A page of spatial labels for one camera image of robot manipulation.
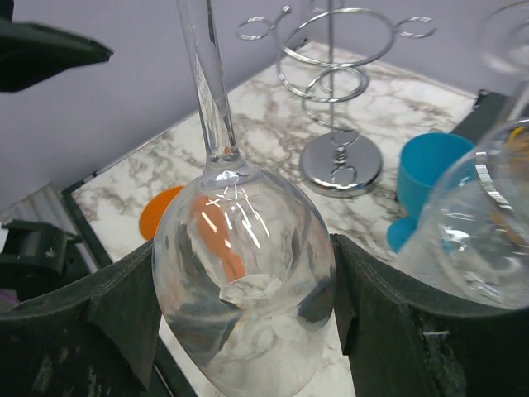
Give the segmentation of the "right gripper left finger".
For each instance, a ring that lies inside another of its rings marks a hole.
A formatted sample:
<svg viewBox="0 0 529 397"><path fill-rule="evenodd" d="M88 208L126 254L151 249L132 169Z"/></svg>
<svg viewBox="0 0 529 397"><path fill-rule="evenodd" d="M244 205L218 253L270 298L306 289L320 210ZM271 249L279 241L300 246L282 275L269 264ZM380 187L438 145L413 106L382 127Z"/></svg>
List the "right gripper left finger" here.
<svg viewBox="0 0 529 397"><path fill-rule="evenodd" d="M145 396L160 327L147 242L1 314L3 396Z"/></svg>

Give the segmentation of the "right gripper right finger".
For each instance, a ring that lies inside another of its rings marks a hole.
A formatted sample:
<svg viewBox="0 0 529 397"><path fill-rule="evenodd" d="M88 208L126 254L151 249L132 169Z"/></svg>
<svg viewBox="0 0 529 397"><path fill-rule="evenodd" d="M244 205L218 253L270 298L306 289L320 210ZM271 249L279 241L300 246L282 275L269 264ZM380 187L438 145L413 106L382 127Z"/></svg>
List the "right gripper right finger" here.
<svg viewBox="0 0 529 397"><path fill-rule="evenodd" d="M335 315L358 396L525 396L528 312L447 294L333 235Z"/></svg>

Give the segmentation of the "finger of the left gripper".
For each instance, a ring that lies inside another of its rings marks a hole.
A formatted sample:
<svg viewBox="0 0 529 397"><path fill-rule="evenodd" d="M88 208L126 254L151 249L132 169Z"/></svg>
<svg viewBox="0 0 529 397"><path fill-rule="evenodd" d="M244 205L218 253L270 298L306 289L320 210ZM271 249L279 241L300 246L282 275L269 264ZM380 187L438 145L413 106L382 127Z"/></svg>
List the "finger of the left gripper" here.
<svg viewBox="0 0 529 397"><path fill-rule="evenodd" d="M17 93L68 69L109 61L113 50L34 22L1 20L1 91Z"/></svg>

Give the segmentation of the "orange plastic goblet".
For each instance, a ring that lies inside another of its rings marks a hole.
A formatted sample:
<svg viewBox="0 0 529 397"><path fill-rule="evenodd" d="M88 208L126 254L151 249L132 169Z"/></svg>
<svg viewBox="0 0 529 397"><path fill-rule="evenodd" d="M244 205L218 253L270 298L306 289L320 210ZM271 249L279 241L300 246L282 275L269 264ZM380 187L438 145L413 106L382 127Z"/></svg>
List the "orange plastic goblet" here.
<svg viewBox="0 0 529 397"><path fill-rule="evenodd" d="M145 240L155 236L160 220L183 186L174 186L153 197L143 209L139 218L139 231ZM241 257L233 251L229 237L229 227L225 213L217 204L209 204L207 196L194 199L191 216L196 221L197 230L206 248L222 262L222 268L229 282L246 276Z"/></svg>

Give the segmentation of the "clear stemmed glass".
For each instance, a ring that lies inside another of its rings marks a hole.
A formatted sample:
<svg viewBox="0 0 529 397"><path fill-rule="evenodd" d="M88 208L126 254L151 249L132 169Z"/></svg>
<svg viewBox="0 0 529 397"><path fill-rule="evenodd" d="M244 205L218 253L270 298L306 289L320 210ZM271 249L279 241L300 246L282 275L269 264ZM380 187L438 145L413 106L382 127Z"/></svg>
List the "clear stemmed glass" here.
<svg viewBox="0 0 529 397"><path fill-rule="evenodd" d="M484 62L521 78L498 120L436 183L393 266L439 290L505 309L528 305L528 3L489 14Z"/></svg>

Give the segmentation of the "blue plastic goblet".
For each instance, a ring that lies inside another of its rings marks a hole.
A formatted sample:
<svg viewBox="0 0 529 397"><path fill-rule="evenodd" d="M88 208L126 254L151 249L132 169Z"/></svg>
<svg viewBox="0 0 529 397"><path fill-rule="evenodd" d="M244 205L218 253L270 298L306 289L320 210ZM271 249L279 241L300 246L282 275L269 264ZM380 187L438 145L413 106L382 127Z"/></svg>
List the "blue plastic goblet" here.
<svg viewBox="0 0 529 397"><path fill-rule="evenodd" d="M388 246L399 252L415 232L422 210L437 180L459 158L474 148L468 139L446 132L413 137L402 148L396 198L406 216L393 222L386 233Z"/></svg>

